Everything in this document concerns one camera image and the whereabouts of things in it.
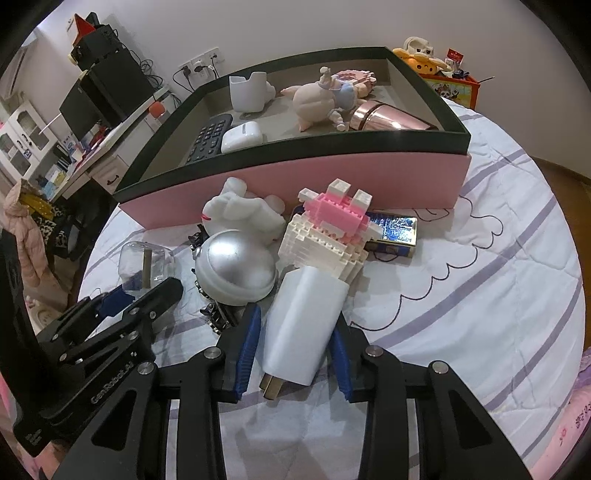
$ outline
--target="small blue and gold box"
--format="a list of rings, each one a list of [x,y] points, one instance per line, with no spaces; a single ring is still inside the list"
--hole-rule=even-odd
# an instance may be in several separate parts
[[[401,257],[412,257],[417,246],[417,219],[393,213],[367,212],[372,222],[384,229],[384,237],[370,240],[365,249],[370,252],[395,254]]]

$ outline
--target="pink puffer coat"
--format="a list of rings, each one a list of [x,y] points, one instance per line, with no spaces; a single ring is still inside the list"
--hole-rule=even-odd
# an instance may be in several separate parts
[[[21,263],[22,280],[31,287],[41,281],[57,284],[49,270],[43,236],[26,206],[19,202],[22,183],[19,181],[4,200],[5,227],[17,239],[18,259]]]

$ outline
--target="baseboard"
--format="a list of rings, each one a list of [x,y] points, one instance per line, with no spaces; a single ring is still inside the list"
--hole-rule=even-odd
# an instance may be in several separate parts
[[[577,172],[571,170],[570,168],[563,167],[562,165],[558,165],[558,164],[553,163],[548,160],[544,160],[543,158],[532,157],[532,159],[538,165],[543,165],[546,168],[553,168],[554,170],[558,170],[558,171],[564,173],[565,175],[568,175],[569,177],[574,178],[575,180],[578,180],[579,182],[584,183],[585,185],[588,185],[591,187],[591,179],[586,177],[585,175],[581,175],[580,173],[577,173]]]

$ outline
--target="cabinet handle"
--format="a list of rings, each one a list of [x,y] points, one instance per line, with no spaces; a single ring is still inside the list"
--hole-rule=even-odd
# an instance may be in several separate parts
[[[113,185],[117,181],[118,178],[119,178],[119,176],[115,175],[115,178],[113,180],[107,180],[107,185],[108,186]]]

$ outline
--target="white tablecloth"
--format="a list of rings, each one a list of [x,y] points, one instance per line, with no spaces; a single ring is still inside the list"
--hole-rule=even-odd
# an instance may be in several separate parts
[[[405,362],[448,362],[531,466],[548,445],[578,372],[585,309],[579,260],[563,213],[533,160],[490,120],[450,106],[472,134],[465,198],[451,212],[416,212],[422,220],[414,258],[386,263],[370,257],[344,313],[380,329],[400,304],[396,321],[367,332],[369,341]],[[173,249],[185,292],[174,323],[158,327],[154,351],[161,366],[188,360],[217,341],[199,313],[206,302],[193,284],[187,236],[195,231],[195,225],[145,231],[117,209],[82,283],[80,298],[116,287],[119,252],[128,241]],[[242,402],[220,406],[228,478],[356,478],[365,405],[348,404],[326,367],[311,387],[284,387],[274,402],[264,401],[258,389],[261,375],[255,361]],[[169,478],[177,409],[173,405]],[[417,463],[413,441],[411,464]]]

